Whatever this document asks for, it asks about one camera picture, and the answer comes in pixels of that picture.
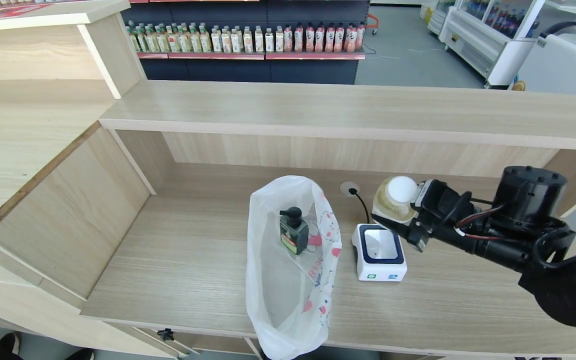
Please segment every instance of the white lid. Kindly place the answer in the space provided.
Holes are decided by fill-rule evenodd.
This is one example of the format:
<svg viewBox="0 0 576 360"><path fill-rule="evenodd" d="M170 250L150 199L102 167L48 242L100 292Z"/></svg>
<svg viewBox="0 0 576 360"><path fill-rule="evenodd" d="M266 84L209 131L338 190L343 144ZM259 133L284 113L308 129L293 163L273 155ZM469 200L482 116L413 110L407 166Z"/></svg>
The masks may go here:
<svg viewBox="0 0 576 360"><path fill-rule="evenodd" d="M417 192L417 183L408 176L395 176L386 186L386 198L391 203L408 204Z"/></svg>

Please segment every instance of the pump dispenser head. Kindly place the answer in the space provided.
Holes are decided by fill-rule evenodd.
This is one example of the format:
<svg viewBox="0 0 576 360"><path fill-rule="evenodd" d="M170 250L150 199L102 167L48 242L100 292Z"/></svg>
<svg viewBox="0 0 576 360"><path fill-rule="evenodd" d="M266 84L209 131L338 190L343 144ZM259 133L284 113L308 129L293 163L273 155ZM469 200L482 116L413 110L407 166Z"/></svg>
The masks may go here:
<svg viewBox="0 0 576 360"><path fill-rule="evenodd" d="M291 228L299 228L302 225L302 210L299 207L293 206L288 208L288 210L279 211L279 215L285 215L288 217L286 223Z"/></svg>

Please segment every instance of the red shelf edge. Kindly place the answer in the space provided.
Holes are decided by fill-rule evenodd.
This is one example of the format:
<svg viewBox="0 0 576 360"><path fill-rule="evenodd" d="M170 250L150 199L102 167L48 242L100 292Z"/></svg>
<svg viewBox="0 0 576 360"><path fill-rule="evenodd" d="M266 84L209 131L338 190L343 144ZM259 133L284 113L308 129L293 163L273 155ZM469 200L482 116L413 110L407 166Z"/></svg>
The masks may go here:
<svg viewBox="0 0 576 360"><path fill-rule="evenodd" d="M137 52L139 59L168 59L167 52Z"/></svg>
<svg viewBox="0 0 576 360"><path fill-rule="evenodd" d="M224 52L171 52L169 59L215 59L215 60L264 60L264 54L249 54L247 52L235 54Z"/></svg>
<svg viewBox="0 0 576 360"><path fill-rule="evenodd" d="M365 52L269 52L266 60L365 60Z"/></svg>

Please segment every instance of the glass door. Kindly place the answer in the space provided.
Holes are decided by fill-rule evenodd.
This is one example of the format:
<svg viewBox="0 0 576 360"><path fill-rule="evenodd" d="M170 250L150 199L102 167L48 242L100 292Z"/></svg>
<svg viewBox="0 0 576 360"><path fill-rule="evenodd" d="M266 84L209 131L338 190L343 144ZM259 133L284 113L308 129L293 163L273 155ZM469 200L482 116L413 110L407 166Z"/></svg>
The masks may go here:
<svg viewBox="0 0 576 360"><path fill-rule="evenodd" d="M437 11L448 14L448 9L455 5L456 0L439 0L437 2Z"/></svg>
<svg viewBox="0 0 576 360"><path fill-rule="evenodd" d="M494 0L484 23L514 39L532 3L533 0Z"/></svg>
<svg viewBox="0 0 576 360"><path fill-rule="evenodd" d="M461 10L471 14L478 20L483 20L486 10L488 9L490 0L465 0L461 4Z"/></svg>

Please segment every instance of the shopping cart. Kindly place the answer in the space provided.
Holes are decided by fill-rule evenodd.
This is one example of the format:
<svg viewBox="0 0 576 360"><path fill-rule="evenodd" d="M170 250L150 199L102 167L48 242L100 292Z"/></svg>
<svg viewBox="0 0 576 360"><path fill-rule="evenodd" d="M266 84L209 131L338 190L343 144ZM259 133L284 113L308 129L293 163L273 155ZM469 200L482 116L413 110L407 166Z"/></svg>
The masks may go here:
<svg viewBox="0 0 576 360"><path fill-rule="evenodd" d="M372 34L377 35L377 29L379 28L379 18L377 16L374 16L374 14L368 14L368 18L374 20L375 23L373 23L372 25L369 23L368 25L366 25L366 28L372 29Z"/></svg>

